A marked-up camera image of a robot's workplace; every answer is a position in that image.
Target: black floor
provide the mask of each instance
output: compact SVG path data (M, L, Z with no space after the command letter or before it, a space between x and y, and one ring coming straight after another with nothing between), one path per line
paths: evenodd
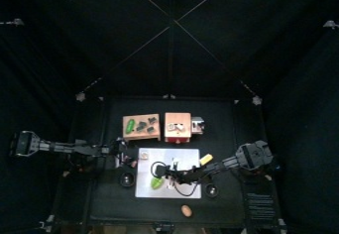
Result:
M138 148L201 149L201 156L213 154L219 162L231 157L239 145L266 140L261 109L251 101L109 99L81 104L71 139L85 139L94 144L107 144L122 136L122 117L159 113L163 129L166 112L190 112L206 121L205 135L194 135L189 144L174 145L157 139L129 143L129 151ZM65 192L59 217L63 221L85 221L101 224L153 224L170 222L177 226L241 227L245 226L242 186L230 172L215 175L221 195L210 198L203 191L202 199L137 198L135 186L125 188L118 183L123 170L107 170L91 183L83 175L65 180ZM183 216L181 207L189 204L194 217Z

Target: cable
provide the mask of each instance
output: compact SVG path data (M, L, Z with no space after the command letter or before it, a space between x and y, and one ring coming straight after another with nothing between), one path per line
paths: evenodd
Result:
M185 193L178 189L178 187L177 187L177 182L175 182L175 189L177 189L177 191L178 191L183 196L190 197L190 196L195 193L198 184L199 184L199 183L197 182L197 185L195 185L195 187L194 187L194 190L193 190L193 192L191 192L190 194L185 194Z
M153 174L153 176L154 177L157 177L157 178L159 178L157 175L155 175L155 173L154 173L154 166L155 166L155 164L161 164L161 165L163 165L165 167L167 167L167 165L163 163L163 162L154 162L154 164L153 164L153 166L151 166L151 174Z

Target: yellow object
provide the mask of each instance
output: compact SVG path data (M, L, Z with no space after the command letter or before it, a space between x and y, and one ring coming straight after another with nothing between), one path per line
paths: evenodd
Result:
M201 165L203 166L213 158L214 156L211 154L207 154L207 156L201 159Z

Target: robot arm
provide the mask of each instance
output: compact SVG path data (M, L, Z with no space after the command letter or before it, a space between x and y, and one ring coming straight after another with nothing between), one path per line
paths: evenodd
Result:
M106 146L90 145L83 140L77 140L74 144L50 142L42 139L34 132L22 131L15 135L11 143L11 157L31 157L39 151L59 153L81 153L93 157L105 157L111 154L111 148Z
M178 171L177 166L171 170L171 166L158 165L155 176L162 178L171 176L178 183L193 183L202 181L207 176L218 174L223 170L231 168L243 168L249 171L258 169L261 166L270 164L273 154L265 141L257 141L253 144L239 146L237 155L225 159L219 163L209 164L203 167L193 167L190 170Z

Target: black enclosure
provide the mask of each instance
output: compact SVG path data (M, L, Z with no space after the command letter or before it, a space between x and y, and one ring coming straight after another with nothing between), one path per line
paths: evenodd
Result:
M235 151L266 138L282 164L275 182L289 231L339 232L339 28L323 27L329 20L339 24L339 0L0 1L0 232L47 220L65 166L50 154L10 159L13 134L107 143L121 116L150 106L162 114L205 113L218 132L193 147L215 148L219 158L219 147L233 144ZM238 135L239 121L250 131ZM75 205L91 203L87 183L63 186L79 193ZM234 199L243 204L239 193ZM111 212L83 210L65 212L110 220L102 214ZM233 217L245 216L238 207ZM215 227L241 227L233 217L215 219Z

